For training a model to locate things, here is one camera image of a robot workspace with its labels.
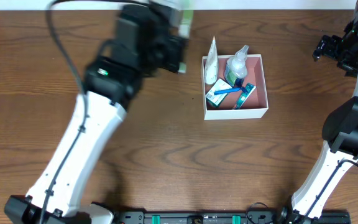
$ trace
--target cable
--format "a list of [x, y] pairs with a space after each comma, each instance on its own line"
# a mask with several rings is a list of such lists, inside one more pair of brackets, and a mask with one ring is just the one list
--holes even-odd
[[[86, 99], [86, 92], [85, 92], [85, 87], [84, 84], [81, 80], [80, 74], [78, 73], [78, 70], [76, 69], [73, 61], [71, 60], [70, 56], [68, 55], [67, 51], [65, 50], [65, 48], [63, 47], [63, 44], [60, 42], [59, 36], [56, 33], [55, 27], [53, 26], [53, 20], [52, 20], [52, 7], [56, 4], [59, 3], [63, 3], [63, 2], [69, 2], [69, 1], [87, 1], [87, 0], [55, 0], [53, 2], [51, 2], [47, 8], [47, 11], [45, 13], [45, 18], [47, 21], [47, 26], [48, 26], [48, 31], [50, 36], [52, 37], [53, 41], [55, 42], [56, 46], [58, 47], [59, 51], [62, 53], [63, 57], [65, 58], [73, 76], [75, 79], [75, 82], [77, 84], [78, 90], [80, 91], [80, 94], [82, 95], [83, 101], [84, 101], [84, 118], [83, 121], [80, 125], [80, 128], [78, 129], [78, 133], [76, 135], [76, 137], [74, 138], [73, 143], [71, 144], [70, 148], [67, 150], [67, 153], [65, 155], [65, 157], [63, 158], [62, 162], [60, 163], [60, 165], [58, 166], [58, 169], [56, 170], [55, 175], [52, 178], [52, 181], [50, 182], [49, 188], [45, 191], [46, 196], [45, 196], [45, 200], [44, 200], [44, 204], [42, 205], [42, 209], [41, 209], [41, 214], [40, 214], [40, 224], [44, 224], [44, 219], [45, 219], [45, 212], [47, 210], [47, 206], [48, 206], [48, 202], [49, 202], [49, 198], [50, 196], [53, 195], [53, 186], [56, 184], [56, 180], [57, 177], [61, 171], [61, 169], [64, 166], [64, 163], [66, 162], [68, 156], [70, 155], [71, 151], [74, 148], [75, 143], [77, 142], [78, 138], [80, 137], [81, 133], [83, 132], [83, 130], [85, 129], [85, 122], [86, 122], [86, 118], [87, 118], [87, 114], [88, 114], [88, 102]], [[103, 2], [121, 2], [121, 3], [131, 3], [131, 4], [138, 4], [141, 6], [146, 6], [146, 4], [137, 2], [137, 1], [131, 1], [131, 0], [97, 0], [97, 1], [103, 1]]]
[[331, 176], [329, 176], [327, 182], [324, 184], [324, 187], [321, 189], [320, 193], [316, 196], [316, 199], [314, 200], [314, 202], [311, 204], [311, 207], [308, 209], [308, 211], [306, 212], [306, 214], [303, 216], [303, 218], [298, 222], [300, 224], [302, 224], [305, 221], [305, 218], [309, 216], [309, 214], [311, 213], [311, 211], [314, 209], [314, 206], [316, 206], [318, 200], [320, 199], [320, 197], [324, 194], [324, 191], [327, 189], [329, 183], [332, 181], [332, 179], [334, 178], [335, 174], [338, 172], [338, 170], [342, 167], [342, 165], [345, 163], [351, 163], [353, 165], [355, 165], [358, 168], [358, 164], [356, 162], [350, 161], [348, 159], [344, 159], [341, 162], [338, 161], [338, 165], [335, 167], [334, 172], [331, 174]]
[[[255, 223], [254, 221], [252, 221], [251, 217], [248, 216], [248, 211], [249, 211], [253, 206], [255, 206], [255, 205], [263, 205], [263, 206], [265, 206], [266, 208], [269, 208], [266, 204], [264, 204], [264, 203], [262, 203], [262, 202], [255, 202], [255, 203], [253, 203], [252, 205], [250, 205], [249, 208], [248, 208], [247, 211], [246, 211], [246, 217], [247, 217], [248, 221], [250, 221], [252, 224], [256, 224], [256, 223]], [[271, 223], [273, 223], [273, 220], [270, 221], [270, 222], [266, 222], [266, 224], [271, 224]]]

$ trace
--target wooden tabletop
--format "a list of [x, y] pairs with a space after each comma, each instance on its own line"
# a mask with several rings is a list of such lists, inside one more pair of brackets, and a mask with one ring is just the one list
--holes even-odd
[[[62, 41], [80, 71], [112, 37], [112, 11], [59, 11]], [[197, 11], [188, 72], [147, 79], [108, 142], [83, 204], [159, 210], [280, 207], [305, 181], [321, 150], [327, 115], [347, 101], [356, 79], [311, 57], [321, 36], [342, 35], [352, 11]], [[201, 57], [244, 44], [262, 54], [269, 109], [262, 119], [204, 121]], [[12, 194], [38, 179], [66, 130], [78, 90], [54, 46], [43, 12], [0, 12], [0, 223]], [[358, 169], [325, 208], [358, 223]]]

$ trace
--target brown wood surface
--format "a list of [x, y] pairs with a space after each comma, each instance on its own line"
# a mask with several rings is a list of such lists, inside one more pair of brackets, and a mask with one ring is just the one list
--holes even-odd
[[[327, 115], [348, 100], [356, 79], [311, 54], [323, 34], [342, 35], [351, 11], [197, 11], [188, 72], [145, 81], [106, 146], [83, 197], [157, 210], [279, 207], [305, 181], [322, 146]], [[58, 31], [83, 71], [104, 39], [112, 11], [59, 11]], [[262, 54], [269, 110], [262, 119], [203, 121], [200, 65], [213, 36], [219, 54], [244, 44]], [[43, 12], [0, 12], [0, 223], [11, 194], [38, 179], [65, 131], [77, 89], [52, 43]], [[358, 223], [358, 169], [326, 208]]]

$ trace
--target bottle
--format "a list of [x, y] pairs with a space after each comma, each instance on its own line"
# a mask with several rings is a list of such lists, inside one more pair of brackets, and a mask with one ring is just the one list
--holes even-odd
[[215, 37], [212, 40], [211, 48], [208, 52], [208, 57], [205, 63], [205, 84], [212, 85], [218, 79], [219, 63], [218, 63], [218, 52], [216, 50]]
[[249, 46], [245, 45], [227, 61], [224, 78], [232, 87], [242, 86], [244, 78], [248, 75], [246, 67], [248, 48]]

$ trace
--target open box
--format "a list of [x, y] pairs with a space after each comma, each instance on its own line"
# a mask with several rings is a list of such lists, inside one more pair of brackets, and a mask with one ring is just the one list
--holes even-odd
[[[226, 68], [227, 60], [232, 55], [218, 56], [219, 60], [219, 73], [218, 79], [223, 80], [224, 70]], [[246, 60], [246, 66], [248, 70], [248, 76], [244, 79], [243, 86], [247, 83], [251, 83], [256, 86], [256, 89], [251, 93], [248, 99], [244, 102], [239, 110], [232, 110], [236, 105], [237, 100], [241, 95], [241, 91], [236, 93], [229, 93], [223, 102], [219, 105], [219, 108], [211, 106], [205, 98], [205, 94], [212, 88], [213, 85], [207, 85], [204, 82], [204, 66], [207, 57], [203, 57], [201, 63], [202, 85], [203, 85], [203, 101], [204, 101], [204, 120], [213, 119], [251, 119], [261, 118], [269, 108], [267, 103], [267, 92], [265, 85], [265, 74], [262, 64], [261, 55], [248, 55]]]

